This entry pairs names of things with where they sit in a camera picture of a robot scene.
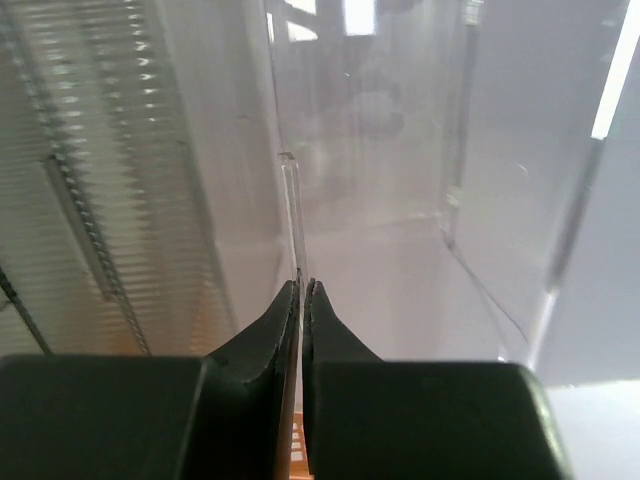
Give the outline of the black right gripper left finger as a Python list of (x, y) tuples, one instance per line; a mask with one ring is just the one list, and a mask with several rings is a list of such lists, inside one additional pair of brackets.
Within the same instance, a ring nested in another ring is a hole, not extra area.
[(1, 361), (5, 479), (285, 479), (300, 286), (204, 356)]

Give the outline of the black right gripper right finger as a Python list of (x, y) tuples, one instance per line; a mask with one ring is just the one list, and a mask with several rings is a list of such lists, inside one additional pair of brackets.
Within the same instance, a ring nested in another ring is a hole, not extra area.
[(304, 434), (316, 479), (566, 479), (545, 391), (499, 361), (387, 361), (311, 280), (302, 340)]

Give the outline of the clear acrylic drawer cabinet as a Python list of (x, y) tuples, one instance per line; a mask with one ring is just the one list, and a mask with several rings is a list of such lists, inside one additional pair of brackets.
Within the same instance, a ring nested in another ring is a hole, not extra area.
[(635, 1), (5, 1), (1, 351), (204, 354), (322, 281), (393, 360), (639, 376)]

